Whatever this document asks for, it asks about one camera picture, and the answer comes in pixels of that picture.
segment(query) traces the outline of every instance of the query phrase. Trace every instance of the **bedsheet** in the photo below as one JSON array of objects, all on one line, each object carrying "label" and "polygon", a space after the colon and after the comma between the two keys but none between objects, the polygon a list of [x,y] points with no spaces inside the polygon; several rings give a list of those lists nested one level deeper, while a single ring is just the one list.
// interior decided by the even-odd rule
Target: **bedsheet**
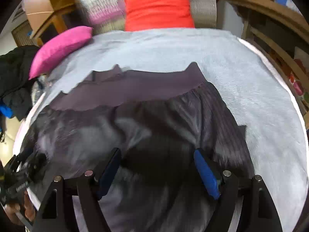
[{"label": "bedsheet", "polygon": [[[60,91],[68,93],[92,70],[118,64],[122,69],[174,72],[192,61],[217,88],[237,124],[247,126],[255,174],[263,177],[272,195],[283,231],[292,231],[308,190],[304,122],[292,93],[268,60],[229,32],[158,29],[97,35],[51,73],[52,86],[31,121]],[[237,227],[240,210],[241,203],[230,231]]]},{"label": "bedsheet", "polygon": [[22,149],[34,145],[48,163],[32,191],[42,200],[55,175],[78,177],[117,147],[121,166],[98,202],[111,231],[204,231],[217,202],[194,151],[204,150],[221,171],[253,177],[244,133],[197,63],[169,73],[116,68],[92,72],[38,115]]}]

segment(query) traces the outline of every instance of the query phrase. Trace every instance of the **wooden furniture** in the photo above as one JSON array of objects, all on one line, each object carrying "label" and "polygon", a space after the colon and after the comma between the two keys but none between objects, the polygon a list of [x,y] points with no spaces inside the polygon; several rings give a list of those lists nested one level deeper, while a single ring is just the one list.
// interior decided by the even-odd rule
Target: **wooden furniture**
[{"label": "wooden furniture", "polygon": [[[293,59],[295,46],[301,45],[309,50],[309,24],[301,14],[271,0],[227,1],[237,7],[238,13],[244,20],[242,38],[262,51],[282,76],[295,96],[304,117],[305,126],[309,129],[308,105],[302,102],[287,76],[289,71],[292,71],[298,77],[303,88],[309,92],[309,77]],[[286,47],[289,44],[289,39],[277,37],[274,33],[271,34],[271,31],[267,29],[269,25],[275,25],[280,29],[279,32],[291,36],[294,42],[290,43],[290,48]]]},{"label": "wooden furniture", "polygon": [[236,6],[246,7],[264,14],[287,26],[309,43],[309,25],[299,13],[271,0],[227,0]]},{"label": "wooden furniture", "polygon": [[69,28],[82,25],[74,0],[24,0],[24,9],[33,30],[30,38],[39,46]]},{"label": "wooden furniture", "polygon": [[71,28],[68,27],[65,23],[63,16],[75,11],[76,5],[71,4],[52,12],[49,17],[42,23],[42,25],[36,31],[32,32],[30,39],[36,39],[37,44],[42,46],[56,35],[66,31],[68,28]]}]

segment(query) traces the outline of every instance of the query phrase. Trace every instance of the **bed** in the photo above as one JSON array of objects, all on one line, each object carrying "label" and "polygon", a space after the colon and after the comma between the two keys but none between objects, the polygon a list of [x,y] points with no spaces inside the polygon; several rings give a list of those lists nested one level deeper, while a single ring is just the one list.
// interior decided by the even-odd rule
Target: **bed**
[{"label": "bed", "polygon": [[[182,71],[192,61],[217,88],[237,124],[246,126],[245,139],[254,173],[263,177],[283,231],[292,231],[308,191],[308,140],[304,121],[294,96],[266,57],[229,32],[175,28],[113,31],[94,36],[88,45],[70,54],[53,70],[48,78],[49,88],[28,116],[27,123],[31,125],[60,92],[69,93],[92,71],[110,70],[118,64],[122,70],[165,73]],[[22,140],[25,134],[21,131],[16,139]],[[75,176],[61,168],[45,174],[44,180],[51,182],[55,175]],[[36,208],[47,188],[41,184],[28,189]],[[78,210],[77,199],[74,204]],[[241,200],[234,212],[231,232],[236,231],[240,211]],[[76,216],[80,230],[86,231],[82,214],[77,212]]]}]

